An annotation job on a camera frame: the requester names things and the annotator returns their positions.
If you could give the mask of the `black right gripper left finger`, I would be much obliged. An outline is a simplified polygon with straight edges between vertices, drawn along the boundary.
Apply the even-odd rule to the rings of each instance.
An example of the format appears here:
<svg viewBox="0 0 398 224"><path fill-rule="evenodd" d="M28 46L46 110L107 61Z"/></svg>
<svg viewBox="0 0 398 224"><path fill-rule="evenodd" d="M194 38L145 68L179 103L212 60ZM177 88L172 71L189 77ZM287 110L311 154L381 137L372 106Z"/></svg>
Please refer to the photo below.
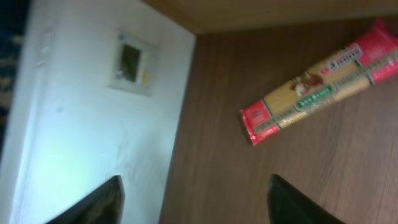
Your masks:
<svg viewBox="0 0 398 224"><path fill-rule="evenodd" d="M114 175L47 224L120 224L124 196L122 177Z"/></svg>

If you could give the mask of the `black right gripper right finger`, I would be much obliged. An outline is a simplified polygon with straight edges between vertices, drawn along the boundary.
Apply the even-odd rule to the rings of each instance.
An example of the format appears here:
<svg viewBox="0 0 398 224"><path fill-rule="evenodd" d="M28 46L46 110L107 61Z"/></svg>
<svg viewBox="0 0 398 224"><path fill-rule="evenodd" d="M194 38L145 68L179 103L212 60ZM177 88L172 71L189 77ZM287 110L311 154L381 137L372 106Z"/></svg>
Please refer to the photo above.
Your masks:
<svg viewBox="0 0 398 224"><path fill-rule="evenodd" d="M272 174L267 193L272 224L344 224L277 174Z"/></svg>

